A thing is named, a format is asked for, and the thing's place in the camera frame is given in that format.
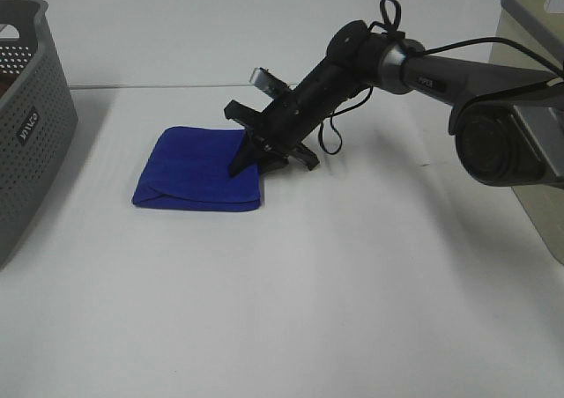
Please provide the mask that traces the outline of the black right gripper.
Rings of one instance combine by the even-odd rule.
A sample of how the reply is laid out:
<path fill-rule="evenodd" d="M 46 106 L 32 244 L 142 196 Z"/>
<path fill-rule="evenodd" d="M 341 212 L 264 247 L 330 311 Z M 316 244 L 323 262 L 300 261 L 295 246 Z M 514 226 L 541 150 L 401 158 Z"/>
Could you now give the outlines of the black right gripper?
<path fill-rule="evenodd" d="M 290 157 L 314 169 L 319 159 L 302 141 L 347 98 L 348 71 L 323 59 L 294 89 L 261 112 L 230 101 L 225 117 L 243 126 L 245 134 L 228 167 L 229 176 L 254 164 L 260 173 L 277 171 L 288 166 Z"/>

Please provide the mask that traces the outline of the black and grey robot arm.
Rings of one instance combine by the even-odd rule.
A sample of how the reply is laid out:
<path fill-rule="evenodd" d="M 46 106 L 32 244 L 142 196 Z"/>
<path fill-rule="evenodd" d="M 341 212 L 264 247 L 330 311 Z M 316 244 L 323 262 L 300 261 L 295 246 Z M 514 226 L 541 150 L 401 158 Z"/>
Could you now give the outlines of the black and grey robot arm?
<path fill-rule="evenodd" d="M 563 72 L 545 58 L 537 69 L 447 58 L 393 26 L 381 33 L 361 20 L 343 26 L 324 58 L 295 86 L 265 69 L 255 86 L 271 98 L 262 111 L 229 102 L 227 119 L 245 129 L 228 172 L 278 170 L 318 157 L 304 144 L 324 120 L 361 92 L 417 91 L 450 106 L 448 132 L 466 172 L 491 187 L 563 185 Z"/>

